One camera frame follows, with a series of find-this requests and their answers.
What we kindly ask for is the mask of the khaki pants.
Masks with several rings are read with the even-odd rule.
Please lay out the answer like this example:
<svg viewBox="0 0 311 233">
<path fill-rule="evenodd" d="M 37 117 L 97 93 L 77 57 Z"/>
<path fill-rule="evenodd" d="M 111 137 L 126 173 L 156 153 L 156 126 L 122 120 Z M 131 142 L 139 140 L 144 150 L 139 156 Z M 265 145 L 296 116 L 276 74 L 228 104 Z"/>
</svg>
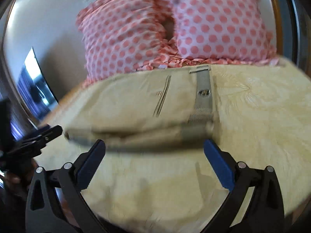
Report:
<svg viewBox="0 0 311 233">
<path fill-rule="evenodd" d="M 65 129 L 81 145 L 109 150 L 169 148 L 212 138 L 217 129 L 210 65 L 118 74 L 90 85 Z"/>
</svg>

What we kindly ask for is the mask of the left polka dot pillow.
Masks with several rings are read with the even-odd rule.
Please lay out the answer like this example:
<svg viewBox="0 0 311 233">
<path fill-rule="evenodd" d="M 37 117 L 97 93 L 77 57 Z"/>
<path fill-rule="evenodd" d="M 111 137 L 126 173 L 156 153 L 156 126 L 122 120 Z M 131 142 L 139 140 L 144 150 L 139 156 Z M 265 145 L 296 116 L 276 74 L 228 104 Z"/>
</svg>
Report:
<svg viewBox="0 0 311 233">
<path fill-rule="evenodd" d="M 168 0 L 96 0 L 76 17 L 85 46 L 85 84 L 115 74 L 176 67 L 176 48 L 164 22 Z"/>
</svg>

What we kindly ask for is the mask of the polka dot pillow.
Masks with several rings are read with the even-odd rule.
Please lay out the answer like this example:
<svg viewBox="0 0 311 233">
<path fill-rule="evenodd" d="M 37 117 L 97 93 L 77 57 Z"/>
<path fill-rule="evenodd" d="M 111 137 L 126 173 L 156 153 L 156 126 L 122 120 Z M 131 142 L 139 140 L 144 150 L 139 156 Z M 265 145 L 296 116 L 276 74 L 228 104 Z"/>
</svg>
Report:
<svg viewBox="0 0 311 233">
<path fill-rule="evenodd" d="M 176 48 L 164 22 L 168 0 L 96 0 L 76 17 L 85 46 L 85 84 L 115 74 L 176 67 Z"/>
<path fill-rule="evenodd" d="M 168 0 L 182 64 L 275 64 L 258 0 Z"/>
</svg>

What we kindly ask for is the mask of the right polka dot pillow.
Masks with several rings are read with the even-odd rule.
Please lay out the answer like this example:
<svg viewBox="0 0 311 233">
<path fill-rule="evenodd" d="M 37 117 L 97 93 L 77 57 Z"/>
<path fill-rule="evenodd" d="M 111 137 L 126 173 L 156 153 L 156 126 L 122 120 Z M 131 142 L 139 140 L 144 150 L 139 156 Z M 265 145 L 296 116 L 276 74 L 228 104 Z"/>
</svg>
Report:
<svg viewBox="0 0 311 233">
<path fill-rule="evenodd" d="M 182 64 L 275 64 L 258 0 L 168 0 Z"/>
</svg>

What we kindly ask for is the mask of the wall television screen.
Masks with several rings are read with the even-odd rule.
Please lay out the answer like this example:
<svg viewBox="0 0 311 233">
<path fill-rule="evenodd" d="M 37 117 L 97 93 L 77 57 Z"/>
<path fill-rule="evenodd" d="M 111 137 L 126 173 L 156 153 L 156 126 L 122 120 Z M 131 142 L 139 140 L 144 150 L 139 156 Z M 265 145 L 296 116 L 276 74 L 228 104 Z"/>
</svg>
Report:
<svg viewBox="0 0 311 233">
<path fill-rule="evenodd" d="M 31 48 L 17 81 L 17 89 L 35 119 L 42 121 L 58 105 L 42 74 L 34 50 Z"/>
</svg>

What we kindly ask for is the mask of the wooden door frame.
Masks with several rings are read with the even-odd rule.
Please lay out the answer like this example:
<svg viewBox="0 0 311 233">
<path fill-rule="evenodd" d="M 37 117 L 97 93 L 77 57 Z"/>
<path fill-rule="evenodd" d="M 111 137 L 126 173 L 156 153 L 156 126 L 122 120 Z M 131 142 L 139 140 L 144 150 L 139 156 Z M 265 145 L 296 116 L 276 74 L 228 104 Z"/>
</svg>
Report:
<svg viewBox="0 0 311 233">
<path fill-rule="evenodd" d="M 278 0 L 271 0 L 276 24 L 276 48 L 279 55 L 283 55 L 283 28 Z"/>
</svg>

